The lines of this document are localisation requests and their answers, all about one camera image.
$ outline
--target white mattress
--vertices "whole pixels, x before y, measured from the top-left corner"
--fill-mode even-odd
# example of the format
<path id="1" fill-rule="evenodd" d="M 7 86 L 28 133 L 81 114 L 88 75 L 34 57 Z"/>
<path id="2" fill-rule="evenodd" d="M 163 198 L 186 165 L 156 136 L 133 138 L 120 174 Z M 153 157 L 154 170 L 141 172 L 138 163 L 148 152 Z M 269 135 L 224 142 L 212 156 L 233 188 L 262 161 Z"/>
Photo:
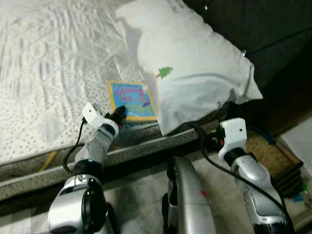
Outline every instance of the white mattress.
<path id="1" fill-rule="evenodd" d="M 73 145 L 87 101 L 111 111 L 107 79 L 142 81 L 109 16 L 121 4 L 0 0 L 0 165 Z"/>

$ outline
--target floor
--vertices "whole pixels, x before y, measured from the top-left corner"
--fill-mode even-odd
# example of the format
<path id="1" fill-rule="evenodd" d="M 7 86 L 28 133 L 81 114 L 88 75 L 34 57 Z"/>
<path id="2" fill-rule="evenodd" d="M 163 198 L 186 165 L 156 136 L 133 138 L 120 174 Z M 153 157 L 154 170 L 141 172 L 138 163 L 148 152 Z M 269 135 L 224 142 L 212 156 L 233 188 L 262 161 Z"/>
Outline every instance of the floor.
<path id="1" fill-rule="evenodd" d="M 252 226 L 233 178 L 211 166 L 201 157 L 200 152 L 187 157 L 202 180 L 214 214 L 217 233 L 252 234 Z M 105 197 L 115 209 L 122 234 L 162 233 L 161 199 L 167 191 L 168 183 L 165 170 L 166 165 L 161 164 L 104 185 Z M 303 202 L 286 203 L 291 217 L 305 210 Z M 48 208 L 47 204 L 0 217 L 0 233 L 47 232 Z"/>

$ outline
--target pillow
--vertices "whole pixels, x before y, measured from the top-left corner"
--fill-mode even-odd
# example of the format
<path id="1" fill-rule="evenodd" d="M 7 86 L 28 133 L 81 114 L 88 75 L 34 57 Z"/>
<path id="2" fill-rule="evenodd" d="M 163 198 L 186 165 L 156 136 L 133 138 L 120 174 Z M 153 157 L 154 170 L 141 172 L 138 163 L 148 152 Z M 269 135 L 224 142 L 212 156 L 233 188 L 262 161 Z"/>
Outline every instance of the pillow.
<path id="1" fill-rule="evenodd" d="M 254 65 L 182 0 L 136 0 L 116 10 L 114 24 L 156 100 L 163 135 L 227 101 L 262 98 Z"/>

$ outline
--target brown cork mat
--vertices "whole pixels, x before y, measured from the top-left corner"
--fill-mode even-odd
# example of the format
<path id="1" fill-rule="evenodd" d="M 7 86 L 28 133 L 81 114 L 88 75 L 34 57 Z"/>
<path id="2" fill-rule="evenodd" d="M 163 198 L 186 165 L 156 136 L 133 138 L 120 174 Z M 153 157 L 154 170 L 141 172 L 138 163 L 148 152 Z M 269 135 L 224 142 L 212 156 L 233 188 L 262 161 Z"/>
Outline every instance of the brown cork mat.
<path id="1" fill-rule="evenodd" d="M 273 180 L 281 179 L 287 173 L 297 168 L 301 161 L 290 159 L 275 145 L 269 145 L 264 137 L 253 131 L 248 131 L 246 142 L 247 152 L 254 154 L 256 159 L 270 172 Z"/>

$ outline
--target blue book cover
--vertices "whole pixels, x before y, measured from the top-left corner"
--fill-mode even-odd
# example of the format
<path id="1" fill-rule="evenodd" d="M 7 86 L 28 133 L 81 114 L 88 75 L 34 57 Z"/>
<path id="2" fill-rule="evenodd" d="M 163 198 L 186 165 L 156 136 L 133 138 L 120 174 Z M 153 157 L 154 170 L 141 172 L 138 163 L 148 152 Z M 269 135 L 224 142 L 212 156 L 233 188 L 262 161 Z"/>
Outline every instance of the blue book cover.
<path id="1" fill-rule="evenodd" d="M 152 97 L 145 87 L 145 83 L 109 80 L 108 89 L 113 110 L 125 106 L 126 120 L 130 121 L 157 120 Z"/>

